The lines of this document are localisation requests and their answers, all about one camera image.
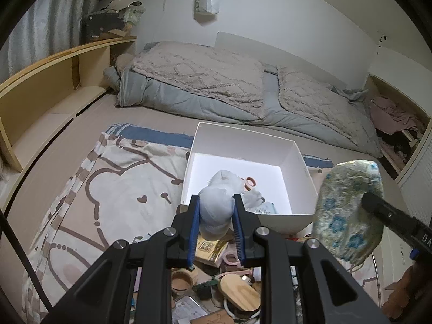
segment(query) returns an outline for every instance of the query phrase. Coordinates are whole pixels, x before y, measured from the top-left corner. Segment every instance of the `blue stripe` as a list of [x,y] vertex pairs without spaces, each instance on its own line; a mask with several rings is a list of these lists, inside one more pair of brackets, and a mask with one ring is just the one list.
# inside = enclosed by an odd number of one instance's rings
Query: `blue stripe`
[[[163,145],[179,146],[190,149],[194,141],[193,136],[177,133],[164,133],[157,130],[143,128],[129,123],[116,123],[112,124],[106,131],[112,135],[122,135],[130,140],[143,140],[150,143],[157,143]],[[303,159],[308,167],[314,168],[333,168],[334,164],[328,158],[319,158],[303,155]]]

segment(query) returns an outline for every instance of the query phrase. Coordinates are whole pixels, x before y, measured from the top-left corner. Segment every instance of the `pink object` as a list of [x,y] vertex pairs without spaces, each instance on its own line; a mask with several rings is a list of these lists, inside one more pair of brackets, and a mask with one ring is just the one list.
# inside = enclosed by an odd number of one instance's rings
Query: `pink object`
[[243,276],[243,275],[253,275],[252,269],[246,269],[246,270],[239,270],[237,272],[226,272],[226,273],[221,273],[215,276],[215,279],[219,280],[220,278],[222,278],[223,276],[227,275],[227,274],[237,274],[238,276]]
[[[235,262],[230,261],[228,259],[228,256],[234,257],[237,261],[235,261]],[[222,256],[222,259],[225,262],[225,264],[227,264],[229,266],[239,266],[240,265],[240,261],[237,258],[237,252],[234,252],[234,251],[225,252]]]
[[387,97],[374,97],[370,109],[375,128],[388,135],[416,126],[414,115],[401,110]]

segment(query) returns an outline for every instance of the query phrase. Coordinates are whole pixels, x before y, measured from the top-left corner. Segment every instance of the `wooden headboard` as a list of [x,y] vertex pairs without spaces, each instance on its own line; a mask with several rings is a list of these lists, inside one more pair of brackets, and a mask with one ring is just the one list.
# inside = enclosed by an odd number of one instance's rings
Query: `wooden headboard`
[[215,47],[228,49],[238,53],[245,53],[272,66],[290,66],[309,74],[320,82],[332,84],[340,89],[346,88],[344,82],[320,67],[301,57],[295,56],[292,53],[256,40],[220,31],[216,36]]

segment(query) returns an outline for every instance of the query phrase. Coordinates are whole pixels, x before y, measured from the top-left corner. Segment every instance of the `cardboard box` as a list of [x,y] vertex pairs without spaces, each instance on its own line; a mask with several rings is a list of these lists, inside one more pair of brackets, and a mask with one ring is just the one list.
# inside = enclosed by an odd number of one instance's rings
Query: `cardboard box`
[[203,317],[192,319],[191,324],[234,324],[234,321],[226,310],[221,309]]
[[184,177],[181,204],[208,185],[221,169],[252,177],[278,214],[258,215],[261,224],[296,234],[312,223],[318,198],[295,141],[273,135],[200,122]]

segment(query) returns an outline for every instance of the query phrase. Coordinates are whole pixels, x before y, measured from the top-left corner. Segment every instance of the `floral fabric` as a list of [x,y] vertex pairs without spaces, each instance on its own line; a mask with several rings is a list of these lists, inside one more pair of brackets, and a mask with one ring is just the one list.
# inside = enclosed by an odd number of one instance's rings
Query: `floral fabric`
[[360,206],[365,192],[383,197],[378,165],[350,161],[336,165],[321,185],[312,229],[335,257],[358,265],[381,242],[383,224]]

